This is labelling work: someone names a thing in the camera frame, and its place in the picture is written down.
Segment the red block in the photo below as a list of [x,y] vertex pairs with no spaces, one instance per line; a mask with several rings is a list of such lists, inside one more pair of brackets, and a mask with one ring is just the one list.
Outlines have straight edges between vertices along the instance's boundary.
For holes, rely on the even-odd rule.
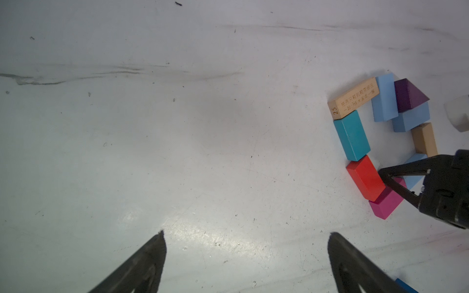
[[385,184],[368,155],[351,161],[346,169],[366,200],[375,201],[384,191]]

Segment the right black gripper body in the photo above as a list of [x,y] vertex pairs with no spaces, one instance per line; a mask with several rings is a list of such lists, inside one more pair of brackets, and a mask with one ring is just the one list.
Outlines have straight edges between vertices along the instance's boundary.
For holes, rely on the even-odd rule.
[[469,227],[469,151],[424,160],[427,171],[418,204],[422,214],[449,225]]

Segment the dark blue cube block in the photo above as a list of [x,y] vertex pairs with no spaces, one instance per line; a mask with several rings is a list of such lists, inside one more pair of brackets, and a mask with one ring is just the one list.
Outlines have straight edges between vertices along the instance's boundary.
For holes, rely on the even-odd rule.
[[395,282],[396,284],[400,285],[400,287],[402,287],[407,293],[418,293],[418,291],[416,291],[414,288],[412,288],[399,278],[397,278]]

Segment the natural wood block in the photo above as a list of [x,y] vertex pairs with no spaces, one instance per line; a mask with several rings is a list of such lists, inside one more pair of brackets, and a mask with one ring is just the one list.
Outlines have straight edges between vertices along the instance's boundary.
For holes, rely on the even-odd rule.
[[423,123],[411,130],[412,139],[417,153],[425,154],[428,157],[438,155],[436,139],[432,123]]
[[328,102],[328,107],[332,118],[339,120],[358,110],[367,102],[380,94],[376,78],[369,78],[344,94]]

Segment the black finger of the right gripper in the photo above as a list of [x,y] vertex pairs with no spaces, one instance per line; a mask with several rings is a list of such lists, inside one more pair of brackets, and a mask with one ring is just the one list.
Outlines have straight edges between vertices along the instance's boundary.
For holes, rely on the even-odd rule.
[[405,188],[399,184],[395,178],[402,177],[407,172],[414,171],[420,175],[423,175],[424,177],[429,176],[430,181],[438,181],[438,176],[443,175],[444,170],[449,167],[452,159],[453,156],[450,155],[437,155],[409,164],[381,168],[378,171],[378,174],[386,186],[393,189],[400,196],[402,196],[404,200],[408,201],[412,206],[419,209],[420,202],[424,196],[415,195],[408,188]]

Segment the light blue block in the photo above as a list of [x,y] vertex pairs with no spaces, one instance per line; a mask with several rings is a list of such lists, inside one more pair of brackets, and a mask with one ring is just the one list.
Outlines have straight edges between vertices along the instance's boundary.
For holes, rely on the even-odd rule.
[[372,101],[375,122],[386,122],[398,116],[398,105],[394,86],[394,74],[376,77],[379,94]]
[[[405,163],[409,164],[412,162],[416,161],[421,161],[422,159],[427,159],[427,154],[424,153],[415,153],[412,155]],[[411,190],[416,186],[417,183],[420,182],[420,180],[424,177],[423,175],[420,175],[419,173],[416,173],[414,171],[412,172],[407,172],[405,175],[402,176],[407,188]]]
[[426,123],[430,118],[429,103],[426,102],[414,109],[399,113],[392,120],[393,130],[396,133],[405,133],[420,124]]

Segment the teal block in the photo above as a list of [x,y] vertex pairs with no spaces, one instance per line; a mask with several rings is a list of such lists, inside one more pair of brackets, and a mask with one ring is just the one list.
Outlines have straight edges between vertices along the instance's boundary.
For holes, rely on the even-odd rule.
[[357,111],[335,120],[333,124],[348,160],[360,161],[370,152],[371,147]]

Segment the purple triangle block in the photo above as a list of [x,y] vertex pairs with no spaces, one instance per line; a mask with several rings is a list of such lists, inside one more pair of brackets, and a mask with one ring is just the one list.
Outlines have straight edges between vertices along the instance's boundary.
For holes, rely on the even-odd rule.
[[429,97],[408,79],[395,81],[394,89],[399,113],[415,109],[429,101]]

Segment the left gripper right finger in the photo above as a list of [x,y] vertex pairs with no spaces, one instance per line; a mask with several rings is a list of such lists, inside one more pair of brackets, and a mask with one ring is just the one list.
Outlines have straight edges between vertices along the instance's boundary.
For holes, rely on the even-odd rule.
[[327,251],[338,292],[403,293],[405,290],[337,232],[330,234]]

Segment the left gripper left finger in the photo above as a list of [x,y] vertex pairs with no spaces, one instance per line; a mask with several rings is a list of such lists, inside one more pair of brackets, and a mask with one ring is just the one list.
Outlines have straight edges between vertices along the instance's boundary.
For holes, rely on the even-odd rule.
[[167,246],[160,231],[91,291],[93,293],[156,293]]

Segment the magenta block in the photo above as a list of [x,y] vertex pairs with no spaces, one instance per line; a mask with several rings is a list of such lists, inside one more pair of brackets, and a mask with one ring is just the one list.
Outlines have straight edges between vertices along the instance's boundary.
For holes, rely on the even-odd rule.
[[386,220],[403,200],[402,196],[387,186],[377,199],[369,201],[369,204],[376,217]]

